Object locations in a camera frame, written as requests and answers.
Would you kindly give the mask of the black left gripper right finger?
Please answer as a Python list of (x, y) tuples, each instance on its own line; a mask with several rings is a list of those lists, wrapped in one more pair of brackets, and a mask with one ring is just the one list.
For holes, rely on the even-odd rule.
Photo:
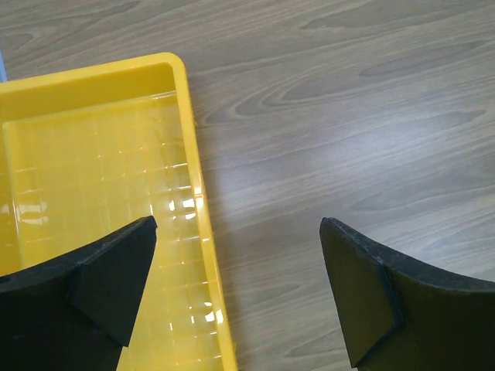
[(326, 272), (352, 368), (492, 370), (494, 284), (320, 223)]

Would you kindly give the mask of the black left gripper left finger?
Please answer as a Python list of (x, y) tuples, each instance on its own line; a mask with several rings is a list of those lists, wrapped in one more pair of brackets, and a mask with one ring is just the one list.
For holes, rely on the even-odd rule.
[(1, 277), (3, 370), (115, 370), (157, 241), (153, 216)]

